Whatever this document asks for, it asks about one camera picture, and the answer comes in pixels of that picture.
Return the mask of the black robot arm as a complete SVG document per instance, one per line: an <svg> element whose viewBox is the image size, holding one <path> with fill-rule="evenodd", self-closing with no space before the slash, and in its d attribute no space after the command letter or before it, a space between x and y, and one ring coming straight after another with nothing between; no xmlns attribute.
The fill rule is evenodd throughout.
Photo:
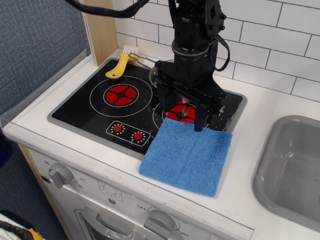
<svg viewBox="0 0 320 240"><path fill-rule="evenodd" d="M174 28L174 60L157 61L156 90L160 107L169 112L181 97L195 106L194 130L200 132L222 108L225 92L213 79L218 45L229 48L219 35L227 18L218 0L171 0L170 16Z"/></svg>

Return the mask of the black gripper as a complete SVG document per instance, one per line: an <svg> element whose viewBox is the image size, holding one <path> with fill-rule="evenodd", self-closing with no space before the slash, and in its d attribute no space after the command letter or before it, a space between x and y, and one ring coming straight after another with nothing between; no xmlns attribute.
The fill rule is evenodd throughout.
<svg viewBox="0 0 320 240"><path fill-rule="evenodd" d="M175 58L174 62L158 60L157 95L161 109L167 113L174 108L179 96L195 105L194 131L201 132L207 119L220 112L226 97L222 88L214 81L209 58L195 62Z"/></svg>

